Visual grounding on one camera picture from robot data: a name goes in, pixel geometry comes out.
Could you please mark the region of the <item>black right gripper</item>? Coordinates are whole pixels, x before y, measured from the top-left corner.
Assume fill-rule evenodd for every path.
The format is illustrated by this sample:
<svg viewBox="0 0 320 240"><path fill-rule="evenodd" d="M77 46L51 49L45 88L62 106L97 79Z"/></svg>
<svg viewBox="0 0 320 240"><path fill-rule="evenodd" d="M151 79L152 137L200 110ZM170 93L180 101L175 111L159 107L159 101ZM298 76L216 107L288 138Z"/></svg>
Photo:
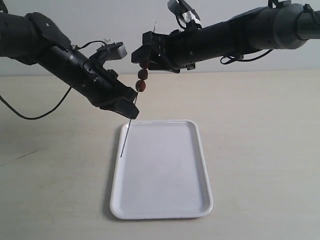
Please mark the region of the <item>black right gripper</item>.
<svg viewBox="0 0 320 240"><path fill-rule="evenodd" d="M239 32L228 21L170 34L148 31L142 35L141 47L131 54L131 62L149 64L149 71L179 73L195 69L198 62L230 56L239 44Z"/></svg>

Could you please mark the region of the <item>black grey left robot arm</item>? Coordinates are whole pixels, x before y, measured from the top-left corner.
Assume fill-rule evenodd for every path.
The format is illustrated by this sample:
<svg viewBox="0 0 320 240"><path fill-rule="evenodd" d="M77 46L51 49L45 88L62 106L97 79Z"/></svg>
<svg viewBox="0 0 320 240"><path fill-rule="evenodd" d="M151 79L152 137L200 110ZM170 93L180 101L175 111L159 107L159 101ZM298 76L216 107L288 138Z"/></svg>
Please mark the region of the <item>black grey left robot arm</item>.
<svg viewBox="0 0 320 240"><path fill-rule="evenodd" d="M24 65L40 65L75 90L96 108L117 113L130 120L139 110L134 103L138 93L118 80L118 74L105 69L107 61L127 55L122 42L97 40L100 45L90 57L80 50L88 47L72 44L59 27L39 12L25 16L8 12L0 2L0 56Z"/></svg>

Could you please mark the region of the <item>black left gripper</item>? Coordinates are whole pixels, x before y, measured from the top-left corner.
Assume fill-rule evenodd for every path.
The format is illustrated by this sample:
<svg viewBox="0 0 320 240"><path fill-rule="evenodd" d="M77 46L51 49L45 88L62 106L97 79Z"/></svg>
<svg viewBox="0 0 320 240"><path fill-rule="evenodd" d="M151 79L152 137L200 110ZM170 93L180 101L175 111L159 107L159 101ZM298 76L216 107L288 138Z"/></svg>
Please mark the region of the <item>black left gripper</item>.
<svg viewBox="0 0 320 240"><path fill-rule="evenodd" d="M90 58L70 49L59 53L61 63L57 76L89 102L101 110L117 113L127 119L136 119L140 111L133 103L137 92L118 80L118 74L103 67L105 61L95 52Z"/></svg>

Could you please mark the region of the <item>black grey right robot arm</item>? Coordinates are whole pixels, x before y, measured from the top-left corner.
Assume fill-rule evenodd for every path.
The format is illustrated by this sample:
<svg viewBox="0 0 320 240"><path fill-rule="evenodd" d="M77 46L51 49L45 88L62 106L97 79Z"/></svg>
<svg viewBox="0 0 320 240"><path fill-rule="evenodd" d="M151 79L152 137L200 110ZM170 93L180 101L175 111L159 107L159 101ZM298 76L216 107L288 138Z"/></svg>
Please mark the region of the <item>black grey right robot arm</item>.
<svg viewBox="0 0 320 240"><path fill-rule="evenodd" d="M223 65L245 62L246 55L295 50L320 37L320 13L309 4L289 0L270 0L267 6L207 27L184 0L170 0L167 7L179 29L170 34L145 32L141 47L131 55L132 63L150 71L178 74L215 58Z"/></svg>

